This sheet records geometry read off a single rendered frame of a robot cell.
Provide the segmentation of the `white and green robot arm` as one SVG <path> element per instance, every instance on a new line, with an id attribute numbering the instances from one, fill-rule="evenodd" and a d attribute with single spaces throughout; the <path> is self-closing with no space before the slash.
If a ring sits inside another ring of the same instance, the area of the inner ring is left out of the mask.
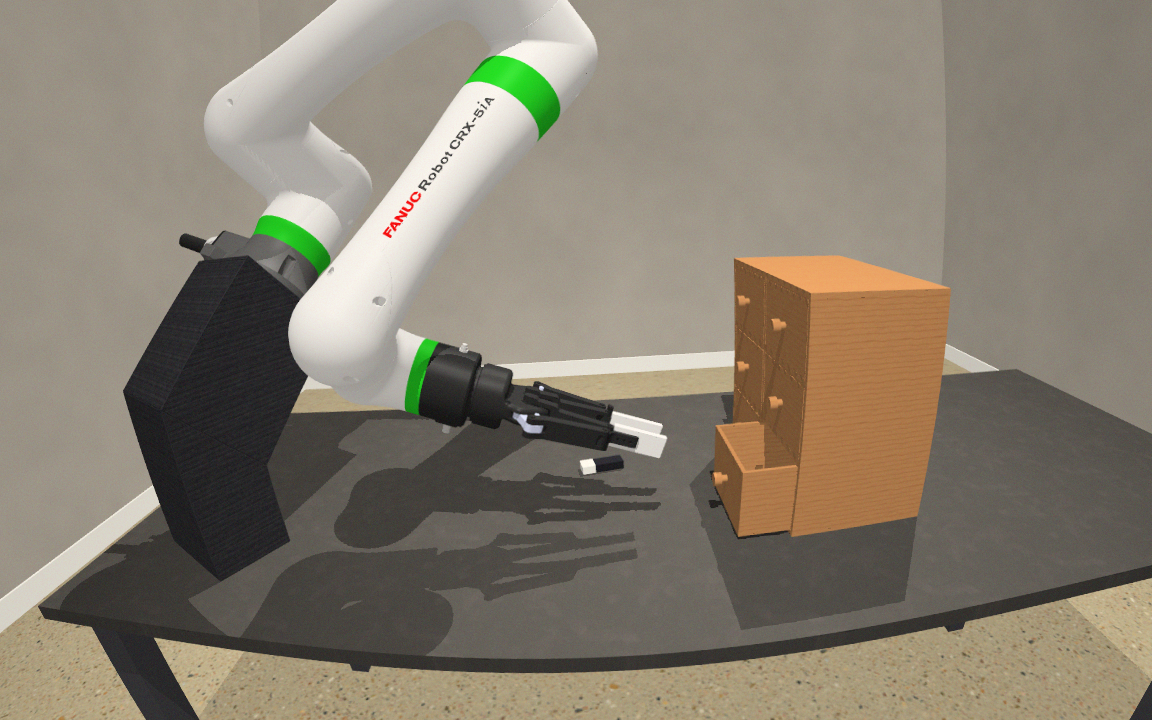
<path id="1" fill-rule="evenodd" d="M 311 120 L 449 20 L 467 20 L 492 53 L 332 263 L 372 182 Z M 314 381 L 353 404 L 429 416 L 444 433 L 463 427 L 482 354 L 401 324 L 468 217 L 570 108 L 596 60 L 594 36 L 568 0 L 338 0 L 205 111 L 212 152 L 268 200 L 252 237 L 184 233 L 180 247 L 204 260 L 248 255 L 296 293 L 289 344 Z"/>

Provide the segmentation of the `wooden drawer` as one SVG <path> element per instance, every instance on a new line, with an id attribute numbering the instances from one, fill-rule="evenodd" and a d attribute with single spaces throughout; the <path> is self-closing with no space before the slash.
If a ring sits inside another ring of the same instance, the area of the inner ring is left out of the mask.
<path id="1" fill-rule="evenodd" d="M 736 329 L 735 381 L 761 414 L 764 348 L 741 328 Z M 748 370 L 748 372 L 745 372 Z M 745 372 L 745 373 L 744 373 Z M 744 373 L 744 374 L 738 374 Z"/>
<path id="2" fill-rule="evenodd" d="M 719 425 L 714 471 L 738 537 L 791 530 L 797 462 L 765 420 Z"/>
<path id="3" fill-rule="evenodd" d="M 735 389 L 735 404 L 733 404 L 733 424 L 742 423 L 742 420 L 761 420 L 761 416 L 756 414 L 753 404 L 750 404 L 748 397 L 742 395 L 738 387 Z"/>
<path id="4" fill-rule="evenodd" d="M 794 369 L 797 376 L 803 377 L 804 381 L 808 304 L 809 300 L 803 293 L 790 290 L 771 279 L 765 285 L 765 347 L 771 348 L 771 351 Z"/>
<path id="5" fill-rule="evenodd" d="M 736 264 L 736 323 L 764 344 L 765 275 Z"/>
<path id="6" fill-rule="evenodd" d="M 797 460 L 803 430 L 804 392 L 804 384 L 797 381 L 771 354 L 765 357 L 763 415 Z"/>

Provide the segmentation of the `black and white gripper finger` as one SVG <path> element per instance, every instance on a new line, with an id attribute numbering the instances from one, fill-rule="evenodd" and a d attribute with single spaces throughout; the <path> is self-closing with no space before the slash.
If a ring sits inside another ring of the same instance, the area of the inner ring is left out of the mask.
<path id="1" fill-rule="evenodd" d="M 513 414 L 518 420 L 518 427 L 524 427 L 526 439 L 548 439 L 548 441 L 607 450 L 608 446 L 626 448 L 652 457 L 660 457 L 666 435 L 659 435 L 646 430 L 626 427 L 607 420 L 596 420 L 590 416 L 570 414 L 554 402 L 525 393 L 524 401 L 529 404 L 547 407 L 550 416 Z M 609 430 L 608 430 L 609 429 Z"/>
<path id="2" fill-rule="evenodd" d="M 564 392 L 562 389 L 556 389 L 547 386 L 547 384 L 535 381 L 532 386 L 526 386 L 525 393 L 531 393 L 531 395 L 538 395 L 538 397 L 550 397 L 554 404 L 561 407 L 561 409 L 570 411 L 570 414 L 579 414 L 582 416 L 590 416 L 596 420 L 607 420 L 614 425 L 622 424 L 626 427 L 646 430 L 646 432 L 652 432 L 660 435 L 660 429 L 662 424 L 657 423 L 657 420 L 644 420 L 636 418 L 636 416 L 628 416 L 626 414 L 612 414 L 613 406 L 608 404 L 605 409 L 605 404 L 599 404 L 590 397 L 581 397 L 577 395 L 571 395 L 571 393 Z"/>

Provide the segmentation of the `orange wooden chest of drawers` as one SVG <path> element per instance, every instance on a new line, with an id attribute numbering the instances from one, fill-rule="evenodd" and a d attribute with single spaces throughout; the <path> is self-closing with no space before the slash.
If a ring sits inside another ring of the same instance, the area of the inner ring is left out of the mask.
<path id="1" fill-rule="evenodd" d="M 736 323 L 740 264 L 809 297 L 806 376 Z M 791 530 L 808 536 L 916 518 L 931 456 L 952 288 L 844 256 L 733 258 L 736 329 L 805 386 Z"/>

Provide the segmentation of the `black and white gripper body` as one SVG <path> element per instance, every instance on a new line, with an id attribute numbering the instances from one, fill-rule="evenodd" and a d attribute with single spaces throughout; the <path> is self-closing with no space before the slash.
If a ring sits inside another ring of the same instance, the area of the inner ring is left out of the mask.
<path id="1" fill-rule="evenodd" d="M 513 414 L 550 416 L 547 407 L 529 404 L 524 401 L 526 386 L 511 384 L 511 369 L 486 363 L 477 381 L 470 420 L 482 427 L 498 429 L 500 419 L 511 420 Z"/>

